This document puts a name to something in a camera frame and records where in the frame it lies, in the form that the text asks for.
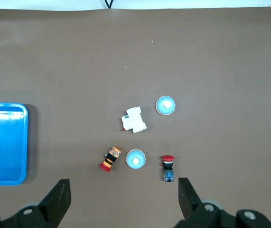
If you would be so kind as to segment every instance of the blue tray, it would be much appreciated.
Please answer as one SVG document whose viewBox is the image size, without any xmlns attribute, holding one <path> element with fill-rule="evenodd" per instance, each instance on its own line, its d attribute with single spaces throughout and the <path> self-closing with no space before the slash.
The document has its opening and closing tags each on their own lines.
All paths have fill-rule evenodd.
<svg viewBox="0 0 271 228">
<path fill-rule="evenodd" d="M 28 111 L 0 103 L 0 185 L 21 184 L 27 174 Z"/>
</svg>

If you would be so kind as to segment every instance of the brown table surface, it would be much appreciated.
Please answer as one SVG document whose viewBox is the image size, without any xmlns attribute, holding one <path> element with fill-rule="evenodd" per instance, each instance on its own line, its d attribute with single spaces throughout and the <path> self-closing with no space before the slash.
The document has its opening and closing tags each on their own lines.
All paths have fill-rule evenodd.
<svg viewBox="0 0 271 228">
<path fill-rule="evenodd" d="M 172 115 L 156 112 L 162 95 Z M 188 177 L 228 213 L 271 221 L 271 8 L 0 10 L 0 102 L 29 110 L 28 176 L 0 187 L 2 219 L 69 178 L 59 227 L 174 227 Z M 121 131 L 137 106 L 147 130 Z M 112 146 L 122 156 L 106 173 Z M 135 148 L 139 170 L 125 162 Z M 162 180 L 164 154 L 174 183 Z"/>
</svg>

